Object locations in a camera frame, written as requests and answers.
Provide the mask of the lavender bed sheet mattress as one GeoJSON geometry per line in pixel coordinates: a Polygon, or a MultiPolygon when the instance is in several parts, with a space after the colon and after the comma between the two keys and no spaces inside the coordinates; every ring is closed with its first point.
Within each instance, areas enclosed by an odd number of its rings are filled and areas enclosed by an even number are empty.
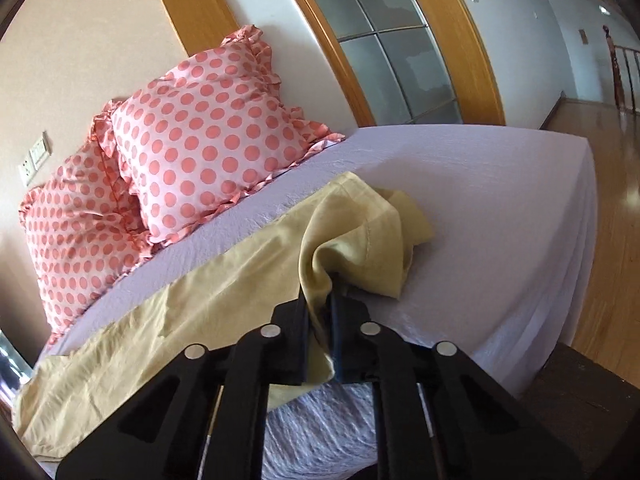
{"type": "Polygon", "coordinates": [[[190,341],[234,344],[270,307],[215,298],[247,263],[250,296],[296,295],[293,244],[273,222],[351,172],[408,194],[434,228],[398,299],[367,296],[375,320],[416,344],[449,339],[510,393],[529,386],[582,310],[596,241],[588,143],[503,127],[364,128],[247,197],[119,282],[51,350],[14,427],[56,463],[190,341]]]}

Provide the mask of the polka dot pillow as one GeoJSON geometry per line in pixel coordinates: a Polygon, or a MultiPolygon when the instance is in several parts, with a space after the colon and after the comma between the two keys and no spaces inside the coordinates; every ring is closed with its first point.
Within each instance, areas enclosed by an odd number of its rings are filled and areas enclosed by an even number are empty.
{"type": "Polygon", "coordinates": [[[29,190],[20,222],[55,344],[88,307],[152,256],[136,196],[117,158],[88,140],[29,190]]]}
{"type": "Polygon", "coordinates": [[[92,135],[118,163],[155,246],[182,240],[343,136],[280,99],[262,31],[247,25],[128,99],[108,102],[92,135]]]}

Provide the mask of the khaki pants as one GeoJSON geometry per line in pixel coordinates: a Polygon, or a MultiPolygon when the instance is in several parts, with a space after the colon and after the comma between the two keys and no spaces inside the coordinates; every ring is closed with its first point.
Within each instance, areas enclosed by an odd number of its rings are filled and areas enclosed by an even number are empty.
{"type": "Polygon", "coordinates": [[[235,344],[297,297],[317,313],[332,274],[396,298],[414,248],[432,236],[406,193],[341,174],[77,350],[44,358],[14,404],[17,437],[33,456],[60,460],[189,344],[235,344]]]}

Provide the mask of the dark wooden stool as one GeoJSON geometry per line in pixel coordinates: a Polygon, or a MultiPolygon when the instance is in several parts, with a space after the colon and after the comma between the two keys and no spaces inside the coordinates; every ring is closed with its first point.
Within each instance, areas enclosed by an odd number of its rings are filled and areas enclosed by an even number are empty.
{"type": "Polygon", "coordinates": [[[588,479],[639,477],[639,389],[557,344],[523,405],[577,456],[588,479]]]}

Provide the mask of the right polka dot pillow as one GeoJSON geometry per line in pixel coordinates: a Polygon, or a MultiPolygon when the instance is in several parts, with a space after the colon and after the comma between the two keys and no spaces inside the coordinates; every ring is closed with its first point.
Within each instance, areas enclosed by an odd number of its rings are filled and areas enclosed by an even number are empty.
{"type": "Polygon", "coordinates": [[[108,102],[92,135],[118,163],[155,246],[182,240],[343,136],[280,99],[262,31],[247,25],[128,99],[108,102]]]}

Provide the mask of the wooden framed glass door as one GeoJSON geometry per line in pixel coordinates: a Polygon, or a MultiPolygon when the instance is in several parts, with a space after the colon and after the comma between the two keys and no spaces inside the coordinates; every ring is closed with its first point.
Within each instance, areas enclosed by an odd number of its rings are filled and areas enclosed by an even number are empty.
{"type": "Polygon", "coordinates": [[[463,0],[294,0],[360,126],[506,122],[463,0]]]}

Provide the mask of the white wall socket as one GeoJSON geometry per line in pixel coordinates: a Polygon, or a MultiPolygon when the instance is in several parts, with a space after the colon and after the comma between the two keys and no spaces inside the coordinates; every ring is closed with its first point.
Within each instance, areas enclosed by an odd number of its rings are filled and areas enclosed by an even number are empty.
{"type": "Polygon", "coordinates": [[[32,180],[36,172],[34,163],[32,162],[32,158],[30,157],[29,154],[27,154],[25,158],[22,160],[20,165],[20,171],[21,171],[21,177],[23,178],[24,183],[26,185],[29,185],[29,182],[32,180]]]}

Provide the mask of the left polka dot pillow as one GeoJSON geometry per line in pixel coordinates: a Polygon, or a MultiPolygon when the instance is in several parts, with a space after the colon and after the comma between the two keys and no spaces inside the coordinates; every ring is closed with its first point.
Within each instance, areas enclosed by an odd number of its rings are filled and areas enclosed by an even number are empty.
{"type": "Polygon", "coordinates": [[[152,256],[136,196],[117,158],[88,140],[29,190],[20,222],[55,344],[88,307],[152,256]]]}

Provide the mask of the white wall switch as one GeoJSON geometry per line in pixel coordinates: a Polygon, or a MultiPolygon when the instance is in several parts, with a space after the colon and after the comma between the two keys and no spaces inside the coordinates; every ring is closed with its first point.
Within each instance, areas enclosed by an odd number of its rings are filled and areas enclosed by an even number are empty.
{"type": "Polygon", "coordinates": [[[29,149],[29,157],[32,161],[32,166],[35,171],[38,171],[42,165],[47,161],[51,155],[50,144],[48,135],[45,131],[40,134],[40,137],[35,140],[32,147],[29,149]]]}

